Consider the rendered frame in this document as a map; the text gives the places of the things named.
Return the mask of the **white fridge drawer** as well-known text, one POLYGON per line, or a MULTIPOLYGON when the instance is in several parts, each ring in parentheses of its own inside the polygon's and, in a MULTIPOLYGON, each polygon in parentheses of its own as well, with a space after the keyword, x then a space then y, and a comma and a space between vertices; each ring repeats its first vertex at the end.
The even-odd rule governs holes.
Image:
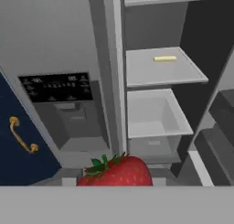
POLYGON ((171 89, 129 91, 128 139, 132 155, 150 158, 174 153, 193 130, 171 89))

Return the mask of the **pale yellow stick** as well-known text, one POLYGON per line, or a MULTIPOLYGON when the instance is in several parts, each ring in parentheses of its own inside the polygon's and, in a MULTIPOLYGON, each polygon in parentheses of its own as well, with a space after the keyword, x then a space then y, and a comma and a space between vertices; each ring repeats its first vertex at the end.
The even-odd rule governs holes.
POLYGON ((167 62, 176 61, 176 56, 156 56, 154 57, 155 62, 167 62))

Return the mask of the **grey fridge door with dispenser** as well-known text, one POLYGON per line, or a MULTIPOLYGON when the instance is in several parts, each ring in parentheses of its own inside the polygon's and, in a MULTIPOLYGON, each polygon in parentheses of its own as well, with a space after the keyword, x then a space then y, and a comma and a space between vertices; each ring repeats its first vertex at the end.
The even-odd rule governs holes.
POLYGON ((101 81, 89 0, 0 0, 0 67, 62 166, 89 166, 102 155, 60 151, 18 79, 88 71, 101 81))

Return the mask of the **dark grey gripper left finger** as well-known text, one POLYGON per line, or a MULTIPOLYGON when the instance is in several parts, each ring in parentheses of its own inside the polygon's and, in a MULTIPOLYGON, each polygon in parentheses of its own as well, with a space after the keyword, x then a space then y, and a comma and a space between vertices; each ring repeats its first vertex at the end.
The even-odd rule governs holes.
POLYGON ((37 182, 35 187, 74 187, 81 178, 80 168, 61 168, 53 177, 37 182))

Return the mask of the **open grey fridge door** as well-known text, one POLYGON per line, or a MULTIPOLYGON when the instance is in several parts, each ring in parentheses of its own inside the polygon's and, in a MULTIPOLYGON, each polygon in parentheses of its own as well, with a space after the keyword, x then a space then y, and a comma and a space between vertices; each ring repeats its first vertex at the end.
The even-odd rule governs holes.
POLYGON ((205 119, 209 104, 212 103, 217 86, 217 82, 214 85, 195 85, 183 99, 182 109, 192 121, 195 132, 192 136, 182 137, 178 148, 181 162, 173 164, 171 172, 175 177, 181 176, 186 168, 186 161, 190 160, 192 166, 204 166, 211 184, 227 187, 232 185, 230 173, 226 168, 228 160, 234 161, 231 143, 217 124, 213 128, 198 130, 199 125, 205 119))

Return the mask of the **grey fridge body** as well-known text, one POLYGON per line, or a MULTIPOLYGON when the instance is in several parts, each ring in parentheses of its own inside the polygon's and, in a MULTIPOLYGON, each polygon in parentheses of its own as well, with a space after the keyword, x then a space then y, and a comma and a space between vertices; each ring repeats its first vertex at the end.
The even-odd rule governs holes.
POLYGON ((207 84, 178 84, 172 89, 192 129, 201 124, 208 103, 234 50, 234 0, 186 0, 134 5, 123 0, 89 0, 111 143, 115 153, 124 134, 126 78, 123 51, 179 46, 209 78, 207 84))

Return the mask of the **navy blue cupboard door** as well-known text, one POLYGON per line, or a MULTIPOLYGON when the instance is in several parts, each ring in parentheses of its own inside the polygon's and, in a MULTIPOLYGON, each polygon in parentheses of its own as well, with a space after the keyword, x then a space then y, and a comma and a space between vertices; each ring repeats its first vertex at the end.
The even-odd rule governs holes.
POLYGON ((60 164, 0 72, 0 186, 29 186, 54 176, 60 164), (17 134, 39 150, 29 154, 12 135, 9 118, 20 125, 17 134))

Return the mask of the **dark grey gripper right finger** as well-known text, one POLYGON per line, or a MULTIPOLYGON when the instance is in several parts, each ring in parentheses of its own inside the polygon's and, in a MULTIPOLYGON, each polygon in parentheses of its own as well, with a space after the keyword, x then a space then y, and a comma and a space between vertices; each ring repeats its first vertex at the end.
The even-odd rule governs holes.
POLYGON ((150 168, 150 173, 155 187, 182 186, 183 183, 175 177, 169 169, 150 168))

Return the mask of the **red strawberry with green leaves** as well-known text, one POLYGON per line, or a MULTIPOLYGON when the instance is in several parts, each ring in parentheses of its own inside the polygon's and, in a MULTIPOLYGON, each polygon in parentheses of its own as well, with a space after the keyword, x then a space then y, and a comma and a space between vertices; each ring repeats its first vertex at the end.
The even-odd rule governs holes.
POLYGON ((111 160, 106 155, 102 160, 92 158, 92 166, 84 169, 85 175, 77 182, 78 187, 151 187, 153 179, 146 163, 123 153, 111 160))

